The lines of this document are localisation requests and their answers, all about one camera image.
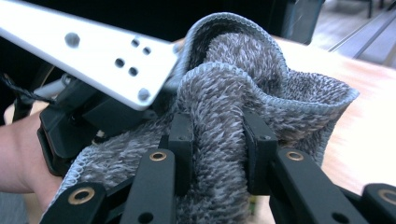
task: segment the floor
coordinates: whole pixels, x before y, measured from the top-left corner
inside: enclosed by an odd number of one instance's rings
[[[377,16],[380,11],[377,0],[374,3],[372,18]],[[370,21],[367,15],[367,2],[326,0],[320,11],[310,46],[329,50]]]
[[[20,194],[0,192],[0,223],[27,224],[28,217]]]

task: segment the black mechanical part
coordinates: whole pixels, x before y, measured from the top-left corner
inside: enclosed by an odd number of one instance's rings
[[[49,208],[41,224],[104,223],[106,190],[97,183],[80,183],[65,190]]]
[[[189,114],[176,113],[168,136],[168,147],[176,157],[176,195],[183,196],[192,179],[192,125]]]
[[[176,223],[175,155],[153,149],[140,160],[121,224]]]
[[[120,219],[125,209],[125,201],[128,198],[131,186],[134,183],[134,176],[126,179],[116,187],[107,191],[108,215],[106,224],[120,223]]]
[[[163,135],[161,136],[160,143],[158,144],[158,148],[168,148],[168,142],[169,142],[169,135]]]
[[[268,164],[275,159],[277,138],[264,120],[244,109],[244,134],[247,143],[247,190],[253,195],[269,195]]]
[[[14,116],[12,122],[26,118],[30,115],[33,108],[34,100],[26,97],[25,95],[19,95],[14,101]]]
[[[370,223],[396,223],[396,188],[369,184],[361,195],[361,213]]]
[[[276,196],[271,195],[270,207],[276,223],[295,224],[299,223],[296,213],[289,200],[280,200]]]
[[[37,132],[49,171],[65,176],[73,159],[97,139],[98,131],[106,137],[132,129],[143,120],[136,111],[97,89],[72,79],[56,100],[40,114]]]
[[[283,186],[274,196],[290,204],[297,217],[293,223],[368,223],[306,153],[282,149],[272,164]]]

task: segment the mounting hole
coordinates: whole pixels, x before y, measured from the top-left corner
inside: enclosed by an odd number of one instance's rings
[[[137,73],[139,73],[139,72],[137,71],[137,68],[131,67],[131,68],[129,69],[128,73],[129,73],[129,75],[135,77],[135,76],[137,75]]]
[[[121,58],[118,58],[118,59],[116,59],[116,61],[114,62],[114,64],[115,64],[117,67],[121,68],[121,67],[123,67],[123,66],[125,65],[125,61],[124,61],[123,59],[121,59]]]
[[[294,151],[289,151],[286,156],[292,161],[302,161],[304,159],[303,154]]]
[[[78,205],[88,202],[95,195],[95,190],[91,187],[74,190],[68,198],[70,204]]]
[[[268,135],[260,135],[259,138],[260,140],[271,140],[271,136]]]
[[[143,53],[149,55],[151,53],[151,49],[149,47],[143,48]]]
[[[151,213],[142,213],[137,219],[139,223],[150,223],[154,219],[154,216]]]
[[[186,137],[186,136],[183,136],[183,135],[181,135],[181,136],[179,136],[179,137],[177,138],[177,140],[180,140],[180,141],[186,141],[186,140],[187,140],[187,137]]]
[[[148,113],[148,117],[151,119],[155,119],[157,116],[156,116],[155,112],[152,112],[152,113]]]
[[[391,189],[381,189],[378,191],[378,194],[384,201],[396,205],[396,191]]]
[[[140,45],[140,41],[138,39],[133,39],[131,42],[132,46],[134,46],[135,48],[139,47]]]
[[[154,152],[151,155],[149,155],[149,158],[152,161],[163,161],[166,158],[166,154],[163,152]]]
[[[334,219],[338,223],[349,223],[349,218],[341,213],[332,213],[332,219]]]

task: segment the wire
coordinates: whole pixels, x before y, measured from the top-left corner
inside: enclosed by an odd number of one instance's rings
[[[12,89],[13,91],[15,91],[18,94],[22,94],[27,96],[28,98],[37,100],[37,101],[43,101],[49,104],[55,104],[55,100],[51,99],[51,98],[47,98],[47,97],[42,97],[39,96],[37,94],[34,94],[31,91],[28,91],[26,89],[23,89],[21,87],[18,87],[14,84],[14,82],[12,81],[12,79],[6,74],[0,71],[0,80],[10,89]]]

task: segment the black cable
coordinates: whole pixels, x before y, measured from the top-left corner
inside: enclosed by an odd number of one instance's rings
[[[17,94],[25,95],[28,98],[31,98],[31,99],[34,99],[34,100],[37,100],[37,101],[43,101],[43,102],[46,102],[46,103],[49,103],[49,104],[55,104],[55,100],[53,100],[51,98],[39,96],[37,94],[34,94],[31,91],[28,91],[26,89],[23,89],[23,88],[20,88],[20,87],[16,86],[14,84],[14,82],[11,80],[11,78],[7,74],[5,74],[5,73],[3,73],[1,71],[0,71],[0,80],[7,87],[9,87],[13,91],[15,91]]]
[[[14,101],[14,116],[12,117],[12,122],[14,123],[17,120],[26,118],[30,115],[33,108],[34,100],[29,99],[24,95],[17,95],[17,98]]]

